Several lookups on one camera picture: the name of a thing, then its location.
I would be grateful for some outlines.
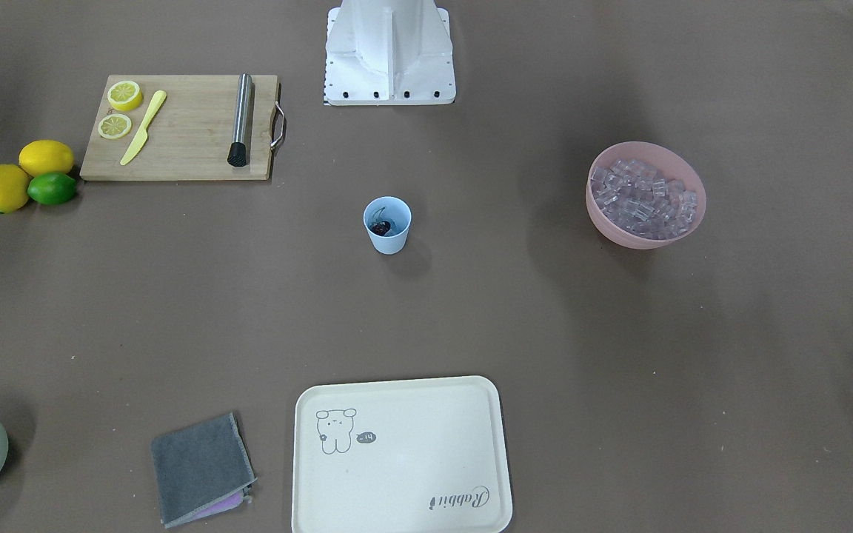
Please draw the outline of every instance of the lemon slice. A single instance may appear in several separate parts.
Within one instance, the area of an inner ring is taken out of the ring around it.
[[[118,81],[107,89],[107,101],[118,111],[131,111],[143,102],[143,93],[136,81]]]
[[[133,124],[128,115],[115,113],[101,119],[101,122],[98,123],[98,134],[101,135],[102,138],[108,138],[111,139],[111,141],[114,141],[115,138],[121,138],[123,135],[127,135],[132,125]]]

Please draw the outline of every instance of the pink bowl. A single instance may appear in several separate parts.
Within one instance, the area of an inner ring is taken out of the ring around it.
[[[595,175],[595,169],[600,167],[610,168],[618,159],[640,159],[657,167],[660,173],[663,173],[669,179],[681,179],[687,191],[697,193],[697,217],[690,225],[690,230],[681,236],[674,239],[644,239],[632,233],[626,232],[614,225],[598,208],[595,202],[595,194],[592,192],[592,176]],[[642,141],[627,141],[616,144],[607,148],[597,156],[595,162],[592,163],[592,168],[588,171],[588,183],[585,186],[585,204],[588,206],[588,215],[592,217],[592,222],[601,232],[603,236],[613,242],[630,249],[654,249],[655,247],[663,247],[683,239],[690,233],[694,232],[703,221],[703,216],[706,215],[706,191],[703,189],[703,182],[697,171],[693,169],[679,155],[670,152],[663,146],[658,146],[650,142]]]

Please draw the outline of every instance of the yellow knife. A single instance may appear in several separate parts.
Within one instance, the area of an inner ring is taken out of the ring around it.
[[[150,122],[156,116],[156,112],[160,110],[160,106],[163,105],[163,101],[165,100],[167,100],[167,91],[156,91],[153,93],[153,98],[150,98],[150,105],[147,106],[147,112],[143,115],[143,121],[140,122],[136,133],[133,134],[133,141],[128,146],[127,152],[124,152],[124,156],[121,158],[121,165],[131,162],[131,159],[135,158],[140,149],[143,148],[143,145],[147,142],[147,126],[150,125]]]

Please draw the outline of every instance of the white tray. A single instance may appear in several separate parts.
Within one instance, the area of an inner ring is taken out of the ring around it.
[[[468,375],[302,392],[292,492],[295,533],[500,532],[512,490],[495,385]]]

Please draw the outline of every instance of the towel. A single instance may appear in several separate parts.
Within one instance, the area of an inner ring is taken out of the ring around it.
[[[231,412],[160,435],[150,452],[166,529],[234,509],[256,480]]]

